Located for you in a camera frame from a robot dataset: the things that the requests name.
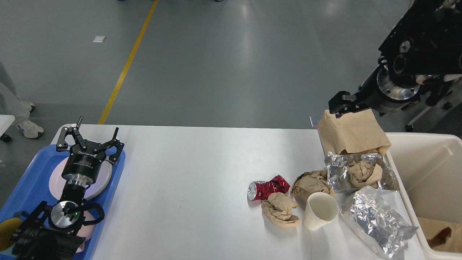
white plastic bin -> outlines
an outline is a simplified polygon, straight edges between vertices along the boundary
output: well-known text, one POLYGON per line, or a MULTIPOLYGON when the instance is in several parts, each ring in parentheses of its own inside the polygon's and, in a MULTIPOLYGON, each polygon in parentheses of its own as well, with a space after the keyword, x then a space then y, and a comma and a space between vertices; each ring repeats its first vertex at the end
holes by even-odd
POLYGON ((387 136, 392 143, 392 158, 387 159, 404 185, 400 193, 412 224, 419 226, 417 237, 425 254, 432 259, 462 260, 462 254, 432 250, 416 217, 462 223, 462 141, 439 134, 387 136))

robotic arm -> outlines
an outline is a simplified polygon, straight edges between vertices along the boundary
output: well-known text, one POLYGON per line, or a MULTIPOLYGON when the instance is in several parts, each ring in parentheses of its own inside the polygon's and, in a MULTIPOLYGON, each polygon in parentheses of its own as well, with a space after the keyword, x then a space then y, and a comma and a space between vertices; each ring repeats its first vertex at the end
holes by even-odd
POLYGON ((83 139, 76 126, 63 127, 56 144, 56 151, 69 152, 69 158, 61 176, 66 180, 61 198, 54 205, 42 201, 19 226, 10 238, 16 259, 21 260, 71 260, 79 245, 85 240, 78 236, 82 226, 95 225, 104 219, 104 210, 98 203, 87 203, 86 189, 97 180, 104 160, 115 164, 124 144, 117 140, 118 128, 112 139, 103 144, 83 139), (75 145, 68 150, 66 136, 71 135, 75 145), (106 151, 116 147, 117 151, 107 157, 106 151), (84 211, 95 209, 96 220, 85 220, 84 211))
POLYGON ((436 103, 462 76, 461 0, 417 0, 379 47, 378 67, 351 95, 329 101, 337 117, 372 108, 381 115, 420 101, 436 103))

red aluminum can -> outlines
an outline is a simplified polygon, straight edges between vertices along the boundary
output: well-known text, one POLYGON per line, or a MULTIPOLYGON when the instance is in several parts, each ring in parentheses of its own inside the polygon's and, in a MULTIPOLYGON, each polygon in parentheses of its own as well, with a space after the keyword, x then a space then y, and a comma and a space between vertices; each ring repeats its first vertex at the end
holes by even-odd
POLYGON ((276 175, 270 181, 252 181, 247 189, 247 199, 249 200, 264 200, 267 199, 271 193, 289 191, 290 185, 281 176, 276 175))

yellow floor line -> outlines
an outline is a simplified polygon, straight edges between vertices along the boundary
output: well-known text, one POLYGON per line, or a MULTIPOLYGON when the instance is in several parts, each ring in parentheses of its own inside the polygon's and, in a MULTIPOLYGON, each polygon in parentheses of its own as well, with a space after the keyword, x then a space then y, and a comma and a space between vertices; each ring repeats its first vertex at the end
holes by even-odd
POLYGON ((125 66, 123 66, 123 70, 120 73, 119 80, 115 84, 115 87, 112 90, 111 96, 109 97, 108 103, 106 104, 103 110, 103 113, 101 114, 101 117, 98 120, 98 124, 104 124, 104 122, 106 122, 106 119, 108 118, 109 112, 111 111, 112 105, 114 104, 114 100, 116 99, 117 94, 119 93, 120 87, 122 86, 125 76, 127 75, 128 69, 130 69, 130 65, 132 65, 133 58, 135 57, 136 51, 138 50, 138 47, 140 46, 140 43, 141 43, 141 40, 143 39, 146 28, 149 24, 149 21, 151 20, 152 13, 154 12, 154 9, 156 9, 157 2, 158 0, 154 0, 154 2, 152 3, 151 9, 149 10, 149 13, 147 14, 145 22, 143 23, 143 27, 141 28, 140 33, 138 34, 138 37, 136 38, 132 51, 130 52, 128 59, 125 62, 125 66))

blue tray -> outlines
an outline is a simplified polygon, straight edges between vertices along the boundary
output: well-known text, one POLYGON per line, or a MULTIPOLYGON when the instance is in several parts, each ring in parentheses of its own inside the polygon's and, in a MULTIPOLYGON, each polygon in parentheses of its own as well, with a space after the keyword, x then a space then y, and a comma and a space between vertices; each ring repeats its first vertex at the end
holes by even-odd
MULTIPOLYGON (((112 147, 107 153, 112 154, 115 152, 116 149, 112 147)), ((13 214, 19 210, 25 210, 31 213, 42 200, 47 201, 48 205, 54 205, 57 199, 51 195, 48 188, 50 175, 55 167, 68 156, 69 152, 57 152, 56 145, 49 145, 38 151, 29 167, 27 167, 23 177, 21 177, 14 188, 11 196, 0 210, 0 222, 11 218, 13 214)), ((98 196, 89 200, 93 203, 99 203, 103 207, 106 218, 111 216, 109 213, 109 206, 116 191, 117 184, 119 183, 124 161, 125 152, 122 151, 119 161, 112 166, 112 175, 108 186, 98 196)), ((94 216, 97 216, 97 213, 90 212, 94 216)), ((75 254, 74 260, 90 260, 103 225, 104 220, 96 224, 92 238, 85 242, 85 250, 75 254)), ((6 256, 0 252, 0 260, 13 259, 13 257, 6 256)))

